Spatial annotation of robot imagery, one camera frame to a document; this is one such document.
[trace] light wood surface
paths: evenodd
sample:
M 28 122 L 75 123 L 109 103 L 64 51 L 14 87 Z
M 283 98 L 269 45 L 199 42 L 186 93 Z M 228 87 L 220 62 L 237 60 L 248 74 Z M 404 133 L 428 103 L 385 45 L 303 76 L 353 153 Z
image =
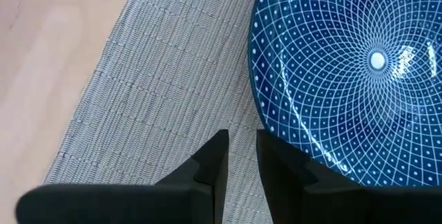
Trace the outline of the light wood surface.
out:
M 0 223 L 42 182 L 126 0 L 0 0 Z

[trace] plate center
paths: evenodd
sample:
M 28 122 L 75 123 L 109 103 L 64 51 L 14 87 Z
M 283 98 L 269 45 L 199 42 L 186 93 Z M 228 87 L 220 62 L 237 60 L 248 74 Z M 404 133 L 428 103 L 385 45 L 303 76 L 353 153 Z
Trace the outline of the plate center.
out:
M 380 70 L 385 66 L 385 57 L 380 52 L 375 52 L 370 58 L 370 64 L 376 70 Z

